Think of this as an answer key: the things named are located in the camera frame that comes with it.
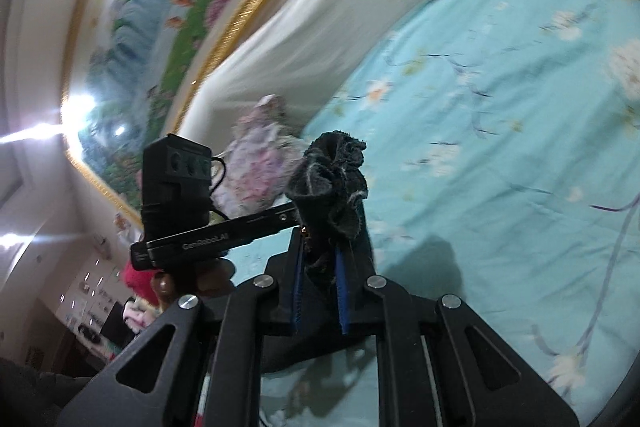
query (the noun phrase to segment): white fabric cover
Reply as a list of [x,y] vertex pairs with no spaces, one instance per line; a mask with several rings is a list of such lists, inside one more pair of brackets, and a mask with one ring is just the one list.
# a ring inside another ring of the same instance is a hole
[[285,97],[302,129],[402,15],[422,0],[289,0],[200,87],[180,135],[221,152],[238,117]]

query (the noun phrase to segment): blue floral bedsheet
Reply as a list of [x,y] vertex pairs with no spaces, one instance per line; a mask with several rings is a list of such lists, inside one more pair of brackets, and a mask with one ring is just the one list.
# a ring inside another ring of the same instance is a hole
[[[367,141],[378,271],[466,299],[583,425],[640,349],[638,1],[431,0],[305,129]],[[236,279],[288,237],[234,250]],[[376,425],[374,352],[265,378],[263,419]]]

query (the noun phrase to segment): red object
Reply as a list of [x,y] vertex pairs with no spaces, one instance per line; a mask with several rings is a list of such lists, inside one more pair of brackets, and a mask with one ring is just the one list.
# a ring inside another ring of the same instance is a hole
[[137,271],[131,266],[131,261],[127,261],[122,272],[122,280],[133,290],[137,296],[146,299],[152,306],[159,306],[158,297],[151,289],[151,279],[160,270]]

